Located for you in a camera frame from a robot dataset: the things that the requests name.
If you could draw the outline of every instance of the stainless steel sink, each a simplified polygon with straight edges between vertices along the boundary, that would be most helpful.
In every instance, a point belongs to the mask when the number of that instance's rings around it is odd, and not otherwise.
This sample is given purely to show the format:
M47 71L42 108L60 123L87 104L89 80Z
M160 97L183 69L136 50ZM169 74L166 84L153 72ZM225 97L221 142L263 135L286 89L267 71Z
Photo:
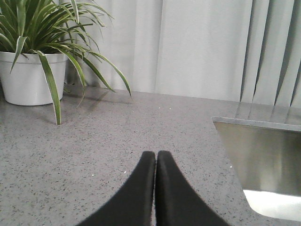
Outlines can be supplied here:
M301 126L213 117L250 207L301 221Z

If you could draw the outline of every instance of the speckled countertop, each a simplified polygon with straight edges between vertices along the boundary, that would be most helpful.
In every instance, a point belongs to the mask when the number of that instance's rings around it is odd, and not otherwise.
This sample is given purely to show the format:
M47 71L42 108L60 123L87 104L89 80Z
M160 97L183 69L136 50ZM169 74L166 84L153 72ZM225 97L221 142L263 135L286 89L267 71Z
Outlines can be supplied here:
M300 110L142 92L131 100L125 91L98 88L88 88L79 107L75 94L61 103L56 126L52 105L11 105L0 90L1 226L75 225L118 190L142 151L159 150L172 152L191 186L230 225L301 225L251 210L211 121L294 124Z

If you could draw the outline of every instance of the pot rim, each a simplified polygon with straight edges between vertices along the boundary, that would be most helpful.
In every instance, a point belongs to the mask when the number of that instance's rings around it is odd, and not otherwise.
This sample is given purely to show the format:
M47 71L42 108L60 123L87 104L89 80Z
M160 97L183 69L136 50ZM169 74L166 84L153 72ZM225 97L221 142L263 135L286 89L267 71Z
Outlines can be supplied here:
M50 64L65 62L68 57L63 53L47 53L45 54ZM0 62L13 63L15 53L0 51ZM17 59L16 64L40 64L40 59L36 53L23 53Z

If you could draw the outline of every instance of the white curtain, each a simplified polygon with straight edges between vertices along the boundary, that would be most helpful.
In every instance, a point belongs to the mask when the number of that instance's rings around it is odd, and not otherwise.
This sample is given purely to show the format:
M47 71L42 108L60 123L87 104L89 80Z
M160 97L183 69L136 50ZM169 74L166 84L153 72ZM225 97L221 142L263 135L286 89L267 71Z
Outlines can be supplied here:
M301 107L300 61L300 1L254 0L241 100Z
M132 90L301 107L299 0L96 3L115 19L104 18L102 35L90 32ZM113 88L125 88L99 67Z

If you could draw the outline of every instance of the white flower pot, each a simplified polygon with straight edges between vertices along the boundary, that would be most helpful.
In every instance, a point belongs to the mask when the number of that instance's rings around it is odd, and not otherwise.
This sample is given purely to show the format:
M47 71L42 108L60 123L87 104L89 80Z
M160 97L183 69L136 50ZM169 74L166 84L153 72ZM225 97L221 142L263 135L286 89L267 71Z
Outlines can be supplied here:
M0 52L0 79L5 100L15 105L46 105L53 103L45 74L37 54L20 55L12 72L15 54ZM46 54L59 98L63 97L65 67L64 54Z

